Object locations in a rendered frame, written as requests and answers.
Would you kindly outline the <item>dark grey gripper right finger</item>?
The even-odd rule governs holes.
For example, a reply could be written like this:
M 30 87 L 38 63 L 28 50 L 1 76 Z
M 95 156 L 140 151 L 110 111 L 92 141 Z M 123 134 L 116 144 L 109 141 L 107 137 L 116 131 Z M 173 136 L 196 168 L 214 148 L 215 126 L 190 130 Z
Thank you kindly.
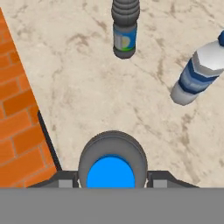
M 176 179 L 169 171 L 148 171 L 148 188 L 196 188 L 196 185 Z

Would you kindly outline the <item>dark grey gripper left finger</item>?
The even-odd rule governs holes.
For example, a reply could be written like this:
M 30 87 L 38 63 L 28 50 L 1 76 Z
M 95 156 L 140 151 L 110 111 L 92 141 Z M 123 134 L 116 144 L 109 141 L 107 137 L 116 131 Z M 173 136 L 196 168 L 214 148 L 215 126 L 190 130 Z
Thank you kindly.
M 77 171 L 57 171 L 52 177 L 39 182 L 32 187 L 50 187 L 50 188 L 78 188 Z

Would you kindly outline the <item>grey bottle with blue cap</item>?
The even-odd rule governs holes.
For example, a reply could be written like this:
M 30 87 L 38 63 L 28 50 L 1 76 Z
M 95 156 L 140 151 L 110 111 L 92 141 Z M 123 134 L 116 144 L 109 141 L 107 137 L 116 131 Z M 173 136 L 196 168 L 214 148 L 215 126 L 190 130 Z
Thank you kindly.
M 144 188 L 147 169 L 140 143 L 124 132 L 111 130 L 86 144 L 78 174 L 82 188 Z

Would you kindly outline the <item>white bottle with blue stripes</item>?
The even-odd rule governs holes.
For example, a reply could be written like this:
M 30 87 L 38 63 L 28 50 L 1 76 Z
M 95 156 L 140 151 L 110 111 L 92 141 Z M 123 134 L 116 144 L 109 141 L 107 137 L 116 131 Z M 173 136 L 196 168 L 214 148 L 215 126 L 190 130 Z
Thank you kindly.
M 187 62 L 171 90 L 171 99 L 188 105 L 224 72 L 224 30 L 214 42 L 200 47 Z

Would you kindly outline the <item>grey bottle with blue label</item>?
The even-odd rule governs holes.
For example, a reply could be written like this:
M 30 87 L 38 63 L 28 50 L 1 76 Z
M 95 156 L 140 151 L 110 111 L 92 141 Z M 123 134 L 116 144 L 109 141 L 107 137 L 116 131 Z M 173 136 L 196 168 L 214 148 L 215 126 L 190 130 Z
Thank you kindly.
M 112 2 L 113 51 L 119 59 L 129 59 L 136 51 L 139 14 L 139 0 L 113 0 Z

